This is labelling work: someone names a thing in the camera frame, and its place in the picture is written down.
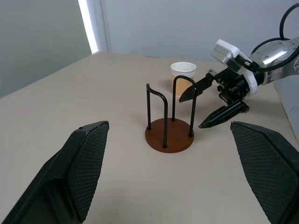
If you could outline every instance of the table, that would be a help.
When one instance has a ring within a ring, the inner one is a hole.
[[[170,116],[176,61],[97,53],[0,99],[0,221],[73,130],[108,120],[102,173],[85,224],[268,224],[245,179],[230,122],[198,128],[223,105],[215,86],[197,99],[189,149],[163,154],[146,143],[145,85],[167,97]],[[209,68],[224,68],[194,63],[196,80]],[[273,85],[246,102],[250,112],[233,120],[276,130],[298,149]],[[163,116],[155,96],[151,115]],[[189,122],[190,115],[191,102],[177,104],[177,118]]]

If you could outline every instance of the white paper cup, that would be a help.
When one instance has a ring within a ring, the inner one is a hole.
[[[171,65],[172,86],[173,80],[176,76],[187,76],[194,80],[196,65],[190,62],[176,62]],[[181,96],[183,92],[188,89],[192,83],[188,80],[179,78],[177,80],[176,95]]]

